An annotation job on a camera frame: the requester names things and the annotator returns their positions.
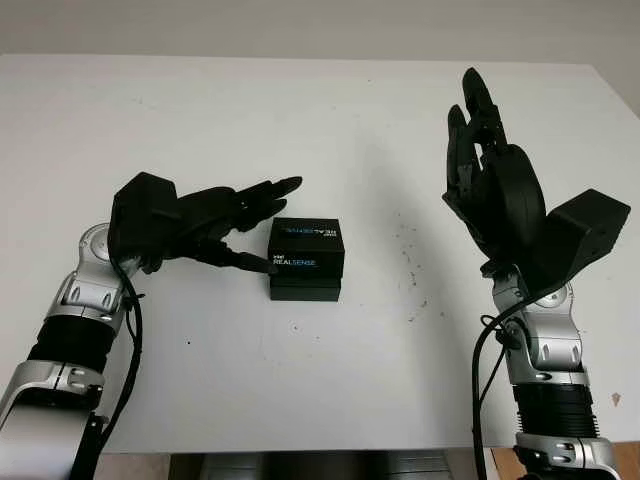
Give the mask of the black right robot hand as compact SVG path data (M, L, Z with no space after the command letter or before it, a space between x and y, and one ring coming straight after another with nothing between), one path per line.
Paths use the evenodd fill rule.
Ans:
M470 67L462 78L465 109L447 116L446 190L442 198L487 257L489 278L514 268L546 217L541 186L522 148L507 141L498 106Z

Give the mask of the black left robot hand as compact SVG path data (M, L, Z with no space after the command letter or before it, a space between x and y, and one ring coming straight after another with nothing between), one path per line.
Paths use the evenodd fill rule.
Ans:
M293 176L277 182L264 181L240 191L213 187L180 197L178 225L160 241L158 253L141 260L140 268L151 274L165 261L188 258L215 267L276 273L271 261L234 251L225 238L232 230L248 232L282 211L287 205L286 195L302 182L302 177Z

